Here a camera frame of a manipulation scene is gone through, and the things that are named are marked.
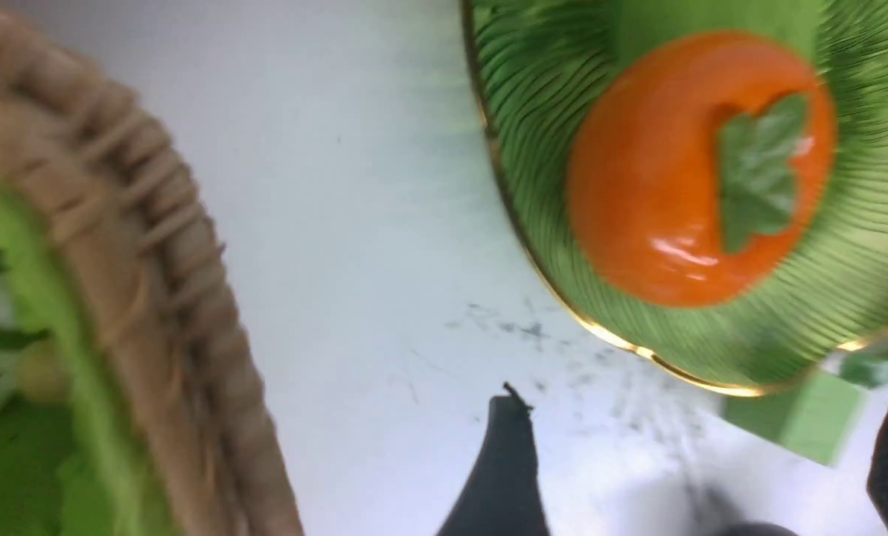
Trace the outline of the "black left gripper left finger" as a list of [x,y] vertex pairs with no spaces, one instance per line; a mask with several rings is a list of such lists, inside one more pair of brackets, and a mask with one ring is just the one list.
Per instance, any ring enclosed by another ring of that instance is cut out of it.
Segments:
[[440,535],[549,535],[532,408],[509,383],[489,401],[487,432]]

